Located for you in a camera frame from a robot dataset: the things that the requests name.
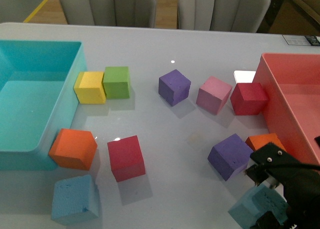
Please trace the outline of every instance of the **teal bin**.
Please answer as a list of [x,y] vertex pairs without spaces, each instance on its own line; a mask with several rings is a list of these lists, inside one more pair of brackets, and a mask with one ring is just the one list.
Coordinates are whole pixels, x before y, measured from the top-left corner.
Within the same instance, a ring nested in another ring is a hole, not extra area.
[[72,123],[86,70],[81,42],[0,40],[0,170],[57,167],[48,152]]

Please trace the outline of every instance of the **gray chair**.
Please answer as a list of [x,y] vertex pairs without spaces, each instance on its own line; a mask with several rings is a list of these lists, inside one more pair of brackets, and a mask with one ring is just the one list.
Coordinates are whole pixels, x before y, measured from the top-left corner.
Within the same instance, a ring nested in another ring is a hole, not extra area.
[[178,28],[257,32],[271,0],[178,0]]
[[157,0],[60,0],[68,24],[154,28]]

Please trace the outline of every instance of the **yellow line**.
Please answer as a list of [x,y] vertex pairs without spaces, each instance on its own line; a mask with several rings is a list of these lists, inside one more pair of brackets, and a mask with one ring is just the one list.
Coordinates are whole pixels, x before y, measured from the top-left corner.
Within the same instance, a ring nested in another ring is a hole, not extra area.
[[28,23],[37,14],[37,12],[47,3],[47,1],[49,0],[43,0],[23,22]]

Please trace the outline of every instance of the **cube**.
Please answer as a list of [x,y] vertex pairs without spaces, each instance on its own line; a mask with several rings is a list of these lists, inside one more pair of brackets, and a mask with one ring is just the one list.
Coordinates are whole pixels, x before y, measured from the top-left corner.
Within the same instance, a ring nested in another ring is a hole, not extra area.
[[73,89],[81,104],[104,104],[106,102],[102,84],[103,78],[103,71],[83,71],[79,73]]
[[130,74],[127,66],[107,66],[103,85],[107,99],[130,98]]
[[67,226],[98,218],[99,201],[98,188],[90,175],[57,181],[51,219]]
[[284,145],[282,145],[276,133],[268,133],[262,135],[249,136],[245,143],[253,150],[256,151],[268,143],[273,143],[282,150],[286,151]]
[[136,135],[107,143],[111,171],[117,182],[146,174],[145,162]]
[[260,83],[237,83],[230,97],[237,116],[258,115],[269,98]]
[[228,212],[241,228],[250,229],[268,211],[283,224],[287,208],[288,204],[276,190],[260,184],[248,190]]
[[189,96],[191,81],[178,70],[159,77],[158,92],[170,106],[174,106]]
[[90,131],[63,128],[49,156],[63,168],[90,170],[98,145]]
[[217,115],[227,103],[231,90],[231,85],[210,76],[199,88],[196,104]]
[[227,181],[247,167],[252,152],[237,134],[233,134],[212,148],[208,161]]

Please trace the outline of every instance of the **white table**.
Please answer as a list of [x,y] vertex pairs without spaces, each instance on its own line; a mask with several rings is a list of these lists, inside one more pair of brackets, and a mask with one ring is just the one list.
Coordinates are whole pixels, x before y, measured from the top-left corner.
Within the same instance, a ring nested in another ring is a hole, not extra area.
[[[100,217],[67,227],[50,219],[54,183],[86,171],[0,171],[1,229],[239,229],[228,209],[254,183],[243,174],[225,182],[207,157],[234,133],[245,140],[268,130],[261,115],[235,116],[230,101],[218,115],[199,108],[198,89],[209,76],[235,86],[234,71],[255,71],[264,52],[320,52],[287,45],[281,35],[98,26],[4,23],[0,39],[82,41],[89,71],[129,66],[133,90],[127,100],[79,105],[71,126],[96,137],[89,173],[99,188]],[[158,79],[174,69],[191,88],[188,99],[170,107]],[[116,183],[107,142],[133,135],[147,175]]]

